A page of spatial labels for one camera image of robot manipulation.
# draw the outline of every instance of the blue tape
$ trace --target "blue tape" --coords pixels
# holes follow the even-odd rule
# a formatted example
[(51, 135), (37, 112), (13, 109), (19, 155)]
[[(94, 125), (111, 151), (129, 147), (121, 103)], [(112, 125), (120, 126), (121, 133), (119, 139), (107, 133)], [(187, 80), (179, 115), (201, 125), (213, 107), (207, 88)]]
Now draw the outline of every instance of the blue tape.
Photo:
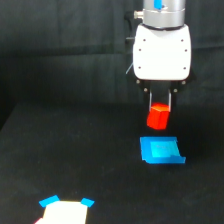
[(142, 137), (140, 138), (142, 160), (151, 164), (185, 163), (181, 157), (176, 137)]
[(87, 207), (91, 207), (95, 202), (90, 200), (90, 199), (87, 199), (87, 198), (83, 198), (82, 201), (81, 201), (81, 204), (83, 205), (86, 205)]
[(162, 0), (154, 0), (154, 8), (162, 9)]
[(57, 195), (52, 196), (52, 197), (47, 198), (47, 199), (44, 199), (44, 200), (42, 200), (42, 201), (39, 201), (39, 204), (40, 204), (43, 208), (45, 208), (47, 205), (52, 204), (52, 203), (54, 203), (54, 202), (56, 202), (56, 201), (60, 201), (60, 199), (58, 198)]

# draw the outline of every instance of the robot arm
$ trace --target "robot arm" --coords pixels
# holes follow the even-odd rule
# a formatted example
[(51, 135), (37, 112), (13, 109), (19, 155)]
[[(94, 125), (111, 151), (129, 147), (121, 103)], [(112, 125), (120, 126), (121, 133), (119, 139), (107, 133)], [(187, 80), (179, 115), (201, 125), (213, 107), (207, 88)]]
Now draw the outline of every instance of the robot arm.
[(175, 84), (186, 84), (191, 68), (191, 38), (185, 24), (186, 0), (144, 0), (143, 11), (134, 12), (141, 19), (133, 46), (133, 69), (137, 84), (149, 96), (152, 105), (152, 83), (168, 83), (168, 106)]

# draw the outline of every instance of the blue square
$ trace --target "blue square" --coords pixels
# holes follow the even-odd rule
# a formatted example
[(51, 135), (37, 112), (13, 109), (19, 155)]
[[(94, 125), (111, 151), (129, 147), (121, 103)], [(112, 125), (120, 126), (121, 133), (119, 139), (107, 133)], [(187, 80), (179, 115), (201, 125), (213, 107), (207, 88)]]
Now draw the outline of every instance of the blue square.
[(177, 147), (176, 137), (142, 137), (142, 160), (152, 164), (185, 163)]

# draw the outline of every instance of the red cube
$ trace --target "red cube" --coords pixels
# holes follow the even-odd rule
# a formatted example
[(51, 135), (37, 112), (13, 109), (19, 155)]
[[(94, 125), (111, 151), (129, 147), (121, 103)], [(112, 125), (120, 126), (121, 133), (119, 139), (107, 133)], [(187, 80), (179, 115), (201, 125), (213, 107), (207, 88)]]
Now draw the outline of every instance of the red cube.
[(154, 103), (147, 118), (147, 126), (156, 130), (164, 130), (166, 129), (169, 115), (170, 109), (168, 105)]

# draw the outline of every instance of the white square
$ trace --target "white square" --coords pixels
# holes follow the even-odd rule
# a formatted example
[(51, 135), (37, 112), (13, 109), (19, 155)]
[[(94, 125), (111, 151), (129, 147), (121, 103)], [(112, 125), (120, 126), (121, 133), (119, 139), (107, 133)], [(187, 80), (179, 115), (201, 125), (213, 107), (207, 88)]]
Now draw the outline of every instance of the white square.
[(43, 219), (46, 224), (85, 224), (86, 214), (80, 202), (57, 201), (46, 207)]

